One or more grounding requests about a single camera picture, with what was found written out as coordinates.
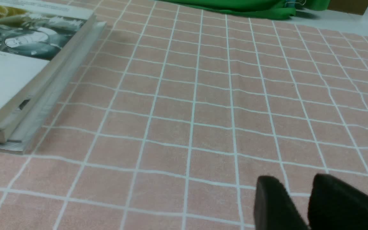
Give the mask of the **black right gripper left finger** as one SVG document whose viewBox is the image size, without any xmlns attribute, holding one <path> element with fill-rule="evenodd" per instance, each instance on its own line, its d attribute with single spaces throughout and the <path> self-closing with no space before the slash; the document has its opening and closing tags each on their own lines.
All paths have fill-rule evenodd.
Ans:
<svg viewBox="0 0 368 230">
<path fill-rule="evenodd" d="M 284 185 L 273 176 L 259 176 L 254 202 L 257 230 L 308 230 Z"/>
</svg>

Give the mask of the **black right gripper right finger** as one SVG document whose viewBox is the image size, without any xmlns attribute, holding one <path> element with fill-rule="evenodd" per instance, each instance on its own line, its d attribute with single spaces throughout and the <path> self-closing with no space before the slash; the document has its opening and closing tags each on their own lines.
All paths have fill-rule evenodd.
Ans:
<svg viewBox="0 0 368 230">
<path fill-rule="evenodd" d="M 368 195 L 319 173 L 313 179 L 308 220 L 312 230 L 368 230 Z"/>
</svg>

